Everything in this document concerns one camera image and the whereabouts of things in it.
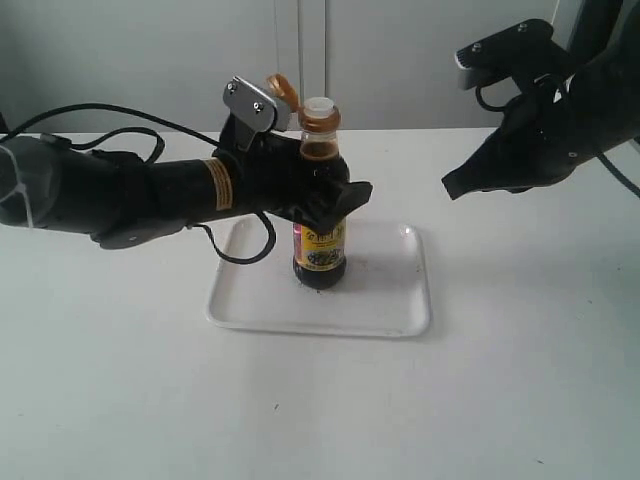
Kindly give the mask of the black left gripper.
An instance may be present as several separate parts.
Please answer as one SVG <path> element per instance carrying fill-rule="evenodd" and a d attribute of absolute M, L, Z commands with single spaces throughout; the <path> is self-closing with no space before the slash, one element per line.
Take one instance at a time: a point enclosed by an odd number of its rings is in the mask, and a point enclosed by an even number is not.
<path fill-rule="evenodd" d="M 305 183 L 297 166 L 299 139 L 258 133 L 250 149 L 241 151 L 237 136 L 244 129 L 244 124 L 229 115 L 220 133 L 215 156 L 229 169 L 233 201 L 231 208 L 213 213 L 213 220 L 268 211 L 312 231 L 332 231 L 369 202 L 373 185 L 368 181 Z"/>

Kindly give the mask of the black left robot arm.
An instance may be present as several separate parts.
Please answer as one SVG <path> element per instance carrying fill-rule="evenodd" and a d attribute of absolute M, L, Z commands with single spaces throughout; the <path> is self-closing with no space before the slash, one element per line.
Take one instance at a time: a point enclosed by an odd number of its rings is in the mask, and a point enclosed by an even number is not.
<path fill-rule="evenodd" d="M 211 157 L 148 161 L 55 135 L 1 141 L 1 222 L 87 235 L 125 249 L 212 221 L 273 214 L 330 232 L 365 205 L 373 187 L 345 161 L 303 158 L 300 141 L 256 134 L 229 116 Z"/>

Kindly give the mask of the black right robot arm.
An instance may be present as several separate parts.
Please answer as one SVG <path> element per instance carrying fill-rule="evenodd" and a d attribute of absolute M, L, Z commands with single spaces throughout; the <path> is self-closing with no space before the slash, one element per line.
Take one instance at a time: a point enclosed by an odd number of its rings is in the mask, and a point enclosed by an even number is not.
<path fill-rule="evenodd" d="M 549 22 L 529 19 L 456 52 L 462 89 L 503 119 L 443 177 L 451 199 L 551 186 L 591 159 L 639 192 L 605 155 L 639 135 L 639 9 L 631 9 L 619 37 L 586 63 L 552 36 Z"/>

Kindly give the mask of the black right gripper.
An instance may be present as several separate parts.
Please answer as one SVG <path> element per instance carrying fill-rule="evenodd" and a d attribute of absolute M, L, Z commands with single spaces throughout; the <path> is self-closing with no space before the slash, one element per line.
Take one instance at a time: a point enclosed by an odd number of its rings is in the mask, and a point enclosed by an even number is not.
<path fill-rule="evenodd" d="M 441 182 L 451 200 L 473 192 L 523 193 L 565 180 L 590 159 L 565 82 L 544 77 L 536 89 L 538 106 L 529 120 L 510 111 L 496 133 Z"/>

